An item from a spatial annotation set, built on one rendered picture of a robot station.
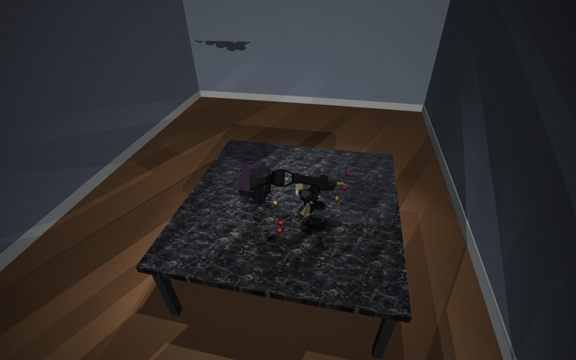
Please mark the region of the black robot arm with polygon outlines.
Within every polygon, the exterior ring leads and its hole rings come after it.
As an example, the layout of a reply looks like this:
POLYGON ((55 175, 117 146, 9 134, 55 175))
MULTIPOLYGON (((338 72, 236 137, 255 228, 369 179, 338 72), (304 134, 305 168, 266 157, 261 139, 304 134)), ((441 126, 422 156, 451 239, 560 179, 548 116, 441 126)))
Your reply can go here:
MULTIPOLYGON (((333 180, 321 174, 318 177, 309 177, 306 175, 301 175, 299 173, 292 173, 288 170, 274 170, 270 175, 265 177, 259 176, 258 174, 250 175, 249 177, 249 191, 262 191, 265 185, 272 184, 277 187, 287 187, 292 183, 302 183, 306 185, 311 185, 313 191, 333 191, 336 183, 333 180), (292 174, 291 182, 285 185, 285 172, 292 174)), ((314 192, 307 188, 307 191, 301 193, 301 199, 303 202, 310 202, 314 199, 314 192)))

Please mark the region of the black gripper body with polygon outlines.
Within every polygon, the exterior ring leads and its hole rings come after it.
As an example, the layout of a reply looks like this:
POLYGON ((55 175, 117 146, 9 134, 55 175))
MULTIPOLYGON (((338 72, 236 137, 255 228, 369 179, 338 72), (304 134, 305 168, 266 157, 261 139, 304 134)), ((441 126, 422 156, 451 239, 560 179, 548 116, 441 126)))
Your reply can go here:
MULTIPOLYGON (((310 189, 310 192, 313 191, 313 194, 314 194, 314 199, 311 200, 311 202, 313 202, 314 208, 315 208, 316 210, 324 210, 324 209, 326 208, 326 205, 325 205, 323 202, 318 202, 318 201, 317 201, 317 199, 319 199, 319 198, 318 198, 318 195, 319 195, 320 193, 322 193, 322 192, 321 192, 320 190, 319 190, 319 191, 313 190, 313 189, 311 189, 311 187, 309 187, 309 189, 310 189)), ((298 194, 301 196, 301 193, 304 193, 305 191, 307 191, 307 189, 300 189, 300 190, 298 191, 298 194)))

